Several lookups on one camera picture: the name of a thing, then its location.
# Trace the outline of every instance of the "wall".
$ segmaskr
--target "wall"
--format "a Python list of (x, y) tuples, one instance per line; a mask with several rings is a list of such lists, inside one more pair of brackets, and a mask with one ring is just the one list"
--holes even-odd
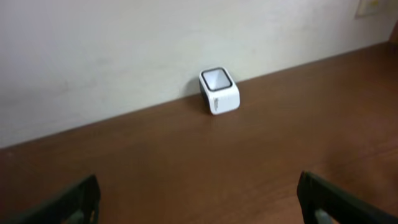
[(3, 0), (0, 147), (384, 42), (393, 13), (354, 0)]

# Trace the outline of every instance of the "white cube device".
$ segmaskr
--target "white cube device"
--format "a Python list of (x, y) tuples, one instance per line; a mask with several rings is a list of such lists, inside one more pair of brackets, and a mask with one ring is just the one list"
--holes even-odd
[(200, 91), (212, 114), (235, 110), (241, 104), (239, 90), (227, 69), (212, 68), (199, 75)]

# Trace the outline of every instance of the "wall outlet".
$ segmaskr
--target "wall outlet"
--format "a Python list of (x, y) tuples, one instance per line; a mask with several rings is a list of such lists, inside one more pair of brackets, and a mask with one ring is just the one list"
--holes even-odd
[(385, 10), (387, 0), (361, 0), (359, 2), (356, 17), (374, 15)]

